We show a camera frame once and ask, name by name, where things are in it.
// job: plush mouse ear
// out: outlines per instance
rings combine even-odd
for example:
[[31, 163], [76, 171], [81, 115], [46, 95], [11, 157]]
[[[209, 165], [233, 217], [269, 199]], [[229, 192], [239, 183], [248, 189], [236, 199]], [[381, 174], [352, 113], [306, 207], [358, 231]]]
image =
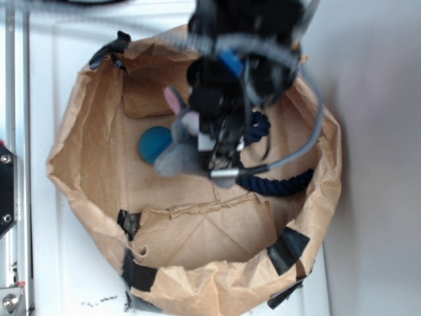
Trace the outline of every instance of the plush mouse ear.
[[173, 112], [177, 115], [182, 109], [187, 109], [187, 105], [184, 103], [181, 95], [178, 93], [177, 89], [168, 86], [164, 89], [164, 96], [166, 102], [173, 110]]
[[166, 87], [164, 96], [166, 102], [176, 114], [176, 120], [171, 128], [171, 136], [174, 143], [179, 144], [192, 136], [197, 137], [199, 133], [199, 113], [187, 107], [174, 87]]

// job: wall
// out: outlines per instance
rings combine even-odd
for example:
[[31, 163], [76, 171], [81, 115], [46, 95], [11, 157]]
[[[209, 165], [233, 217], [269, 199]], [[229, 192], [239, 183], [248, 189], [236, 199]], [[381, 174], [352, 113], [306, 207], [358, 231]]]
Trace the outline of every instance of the wall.
[[332, 316], [420, 314], [420, 30], [421, 1], [322, 0], [303, 40], [343, 127]]

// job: white surface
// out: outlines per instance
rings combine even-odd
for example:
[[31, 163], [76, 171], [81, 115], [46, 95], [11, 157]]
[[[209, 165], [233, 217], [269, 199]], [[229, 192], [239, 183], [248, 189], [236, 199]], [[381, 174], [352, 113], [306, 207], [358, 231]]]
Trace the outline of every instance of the white surface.
[[344, 136], [324, 248], [333, 316], [421, 313], [420, 13], [419, 0], [323, 0], [303, 42]]
[[[171, 1], [171, 4], [161, 2], [128, 7], [131, 15], [143, 15], [143, 19], [149, 19], [162, 29], [186, 23], [194, 8], [191, 1]], [[47, 154], [77, 72], [102, 45], [116, 38], [115, 28], [90, 28], [88, 25], [76, 25], [40, 15], [32, 16], [31, 167], [37, 316], [127, 315], [123, 312], [126, 296], [120, 277], [99, 253], [69, 209], [66, 199], [45, 175]], [[145, 35], [129, 30], [127, 32], [133, 39]], [[117, 297], [113, 300], [101, 301], [114, 296]], [[296, 291], [275, 311], [262, 304], [246, 313], [251, 314], [328, 316], [323, 253], [319, 253], [313, 273], [305, 281], [302, 290]]]

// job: paper bag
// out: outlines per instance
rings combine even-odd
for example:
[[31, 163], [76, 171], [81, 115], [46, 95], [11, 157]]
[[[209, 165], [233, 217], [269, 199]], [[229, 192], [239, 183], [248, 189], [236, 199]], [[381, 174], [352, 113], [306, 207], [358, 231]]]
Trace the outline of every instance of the paper bag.
[[[314, 169], [307, 190], [292, 197], [225, 190], [198, 176], [159, 178], [137, 143], [152, 126], [171, 127], [162, 89], [173, 85], [187, 97], [186, 70], [198, 55], [151, 38], [116, 56], [125, 69], [105, 58], [79, 73], [47, 172], [131, 292], [169, 314], [230, 316], [307, 276], [341, 191], [341, 132], [333, 116], [325, 110], [322, 133], [306, 155], [261, 175], [281, 180]], [[268, 162], [306, 142], [316, 101], [298, 78], [267, 110]], [[265, 146], [249, 146], [243, 163], [260, 163]], [[139, 213], [132, 238], [117, 223], [122, 210]]]

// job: navy rope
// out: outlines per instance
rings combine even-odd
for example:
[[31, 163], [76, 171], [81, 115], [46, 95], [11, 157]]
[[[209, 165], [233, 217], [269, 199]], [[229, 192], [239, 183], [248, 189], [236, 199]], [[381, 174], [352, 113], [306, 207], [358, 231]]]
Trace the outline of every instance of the navy rope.
[[[245, 138], [245, 145], [259, 142], [262, 137], [269, 135], [270, 123], [268, 117], [260, 112], [253, 113], [252, 127], [249, 135]], [[292, 196], [293, 194], [303, 191], [310, 183], [314, 171], [308, 171], [290, 178], [289, 180], [269, 180], [259, 178], [257, 176], [246, 176], [237, 178], [236, 182], [249, 191], [254, 191], [263, 196]]]

